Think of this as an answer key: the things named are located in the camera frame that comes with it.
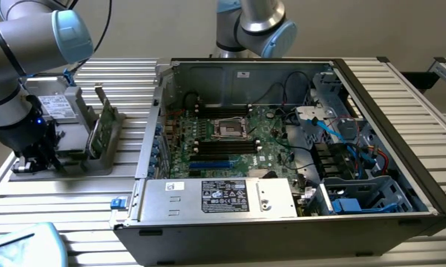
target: power supply label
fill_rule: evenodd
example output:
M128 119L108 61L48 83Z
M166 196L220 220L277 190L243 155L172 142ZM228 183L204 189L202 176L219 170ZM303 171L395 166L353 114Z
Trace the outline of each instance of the power supply label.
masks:
M246 180L202 181L202 199L204 213L250 211Z

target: sticker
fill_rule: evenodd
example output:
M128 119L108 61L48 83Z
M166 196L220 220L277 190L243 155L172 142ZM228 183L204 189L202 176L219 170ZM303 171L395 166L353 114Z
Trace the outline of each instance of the sticker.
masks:
M249 212L246 180L203 181L202 210L204 213Z
M38 98L52 118L76 118L70 102L63 95L39 96Z
M251 77L250 72L245 72L245 71L238 72L238 78L249 78L249 77Z
M184 190L184 182L167 182L166 191L176 191L176 190Z

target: warning label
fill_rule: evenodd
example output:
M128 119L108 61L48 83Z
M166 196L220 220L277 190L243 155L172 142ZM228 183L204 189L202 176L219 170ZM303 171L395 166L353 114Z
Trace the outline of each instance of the warning label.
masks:
M204 213L250 211L246 181L203 181L202 210Z
M68 100L60 96L39 96L39 100L52 118L75 118Z

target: white wall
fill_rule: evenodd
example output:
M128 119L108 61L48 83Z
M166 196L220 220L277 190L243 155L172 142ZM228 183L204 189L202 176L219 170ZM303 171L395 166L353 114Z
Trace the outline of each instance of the white wall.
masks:
M215 45L216 0L115 0L110 32L96 57L207 56ZM387 56L423 71L446 57L446 0L283 0L299 35L289 56ZM82 0L98 42L107 0ZM435 94L445 102L446 89Z

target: motherboard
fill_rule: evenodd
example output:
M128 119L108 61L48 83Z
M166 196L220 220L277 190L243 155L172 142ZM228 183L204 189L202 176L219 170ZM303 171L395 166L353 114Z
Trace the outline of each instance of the motherboard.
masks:
M223 118L207 110L170 113L171 178L283 177L295 183L297 167L281 145L287 134L277 123L285 111L258 106L222 113L242 116Z

